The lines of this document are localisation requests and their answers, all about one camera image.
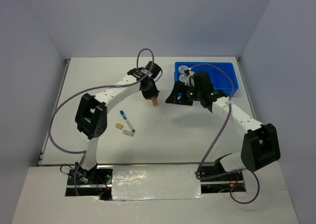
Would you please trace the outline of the blue whiteboard marker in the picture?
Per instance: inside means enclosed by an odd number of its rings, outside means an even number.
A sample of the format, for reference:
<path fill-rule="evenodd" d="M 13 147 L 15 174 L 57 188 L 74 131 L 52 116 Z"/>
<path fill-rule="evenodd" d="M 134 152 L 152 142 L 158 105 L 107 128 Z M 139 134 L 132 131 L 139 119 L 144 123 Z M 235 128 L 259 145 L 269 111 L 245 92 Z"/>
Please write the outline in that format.
<path fill-rule="evenodd" d="M 129 119 L 127 118 L 127 116 L 125 115 L 125 113 L 121 110 L 120 114 L 122 115 L 123 119 L 125 120 L 126 124 L 128 125 L 128 127 L 130 128 L 130 130 L 134 133 L 135 129 L 132 126 L 131 122 L 129 121 Z"/>

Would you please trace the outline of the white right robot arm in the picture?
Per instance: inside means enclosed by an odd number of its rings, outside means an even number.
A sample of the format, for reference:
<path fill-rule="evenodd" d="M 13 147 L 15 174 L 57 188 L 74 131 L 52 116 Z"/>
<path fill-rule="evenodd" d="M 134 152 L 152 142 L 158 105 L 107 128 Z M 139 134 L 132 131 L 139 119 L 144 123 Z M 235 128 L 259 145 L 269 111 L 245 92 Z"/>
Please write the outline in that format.
<path fill-rule="evenodd" d="M 277 130 L 271 123 L 263 124 L 245 113 L 222 90 L 215 90 L 209 74 L 190 72 L 186 82 L 175 82 L 166 103 L 191 106 L 200 102 L 203 108 L 232 124 L 242 138 L 241 151 L 229 153 L 215 161 L 215 176 L 226 180 L 242 170 L 255 172 L 280 159 Z"/>

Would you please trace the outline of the blue cleaning gel jar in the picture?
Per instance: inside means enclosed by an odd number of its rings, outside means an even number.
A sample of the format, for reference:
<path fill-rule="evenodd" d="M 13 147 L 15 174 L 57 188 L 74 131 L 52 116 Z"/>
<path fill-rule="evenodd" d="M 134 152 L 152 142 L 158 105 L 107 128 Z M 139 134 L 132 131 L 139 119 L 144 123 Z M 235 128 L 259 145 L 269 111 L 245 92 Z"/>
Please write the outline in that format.
<path fill-rule="evenodd" d="M 188 75 L 187 74 L 180 74 L 179 78 L 178 78 L 178 81 L 186 84 L 187 83 L 187 79 L 188 79 Z"/>

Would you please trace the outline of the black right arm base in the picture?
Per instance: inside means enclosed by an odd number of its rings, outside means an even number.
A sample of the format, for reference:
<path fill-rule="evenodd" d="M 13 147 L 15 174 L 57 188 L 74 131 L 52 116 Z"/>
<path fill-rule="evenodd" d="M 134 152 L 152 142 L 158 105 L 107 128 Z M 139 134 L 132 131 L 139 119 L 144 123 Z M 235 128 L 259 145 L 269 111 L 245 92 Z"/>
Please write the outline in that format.
<path fill-rule="evenodd" d="M 200 182 L 233 183 L 243 181 L 241 171 L 226 172 L 219 162 L 199 162 L 195 178 Z"/>

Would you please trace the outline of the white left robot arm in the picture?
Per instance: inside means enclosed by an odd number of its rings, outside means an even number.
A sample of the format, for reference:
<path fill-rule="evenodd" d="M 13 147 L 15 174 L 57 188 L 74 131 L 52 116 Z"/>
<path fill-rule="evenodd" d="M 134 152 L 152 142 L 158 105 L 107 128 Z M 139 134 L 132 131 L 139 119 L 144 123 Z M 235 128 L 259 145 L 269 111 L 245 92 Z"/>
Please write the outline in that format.
<path fill-rule="evenodd" d="M 108 125 L 108 113 L 130 95 L 142 92 L 145 99 L 157 98 L 159 90 L 155 79 L 162 75 L 157 64 L 149 62 L 146 67 L 133 68 L 117 84 L 94 95 L 81 97 L 75 116 L 77 130 L 82 134 L 85 149 L 83 160 L 76 163 L 79 178 L 86 184 L 93 183 L 97 177 L 97 146 L 99 137 Z"/>

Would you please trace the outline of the yellow eraser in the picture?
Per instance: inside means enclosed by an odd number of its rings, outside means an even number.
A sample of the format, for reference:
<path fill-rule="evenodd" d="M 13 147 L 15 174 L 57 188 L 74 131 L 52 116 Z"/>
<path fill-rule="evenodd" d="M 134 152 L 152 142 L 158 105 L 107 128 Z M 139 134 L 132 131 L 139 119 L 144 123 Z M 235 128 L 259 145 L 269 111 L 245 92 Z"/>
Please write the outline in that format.
<path fill-rule="evenodd" d="M 116 124 L 116 128 L 121 130 L 123 128 L 123 125 L 122 124 Z"/>

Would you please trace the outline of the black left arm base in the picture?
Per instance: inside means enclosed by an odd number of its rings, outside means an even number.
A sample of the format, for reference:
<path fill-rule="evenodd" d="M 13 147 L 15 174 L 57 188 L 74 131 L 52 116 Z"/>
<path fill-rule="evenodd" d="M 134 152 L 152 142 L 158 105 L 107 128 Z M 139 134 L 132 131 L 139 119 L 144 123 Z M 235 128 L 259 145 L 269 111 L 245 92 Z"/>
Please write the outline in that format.
<path fill-rule="evenodd" d="M 77 196 L 95 196 L 99 200 L 112 200 L 112 176 L 113 169 L 96 168 L 91 178 L 85 179 L 82 175 L 76 175 L 76 189 L 74 185 L 75 166 L 62 164 L 60 172 L 67 175 L 66 197 Z"/>

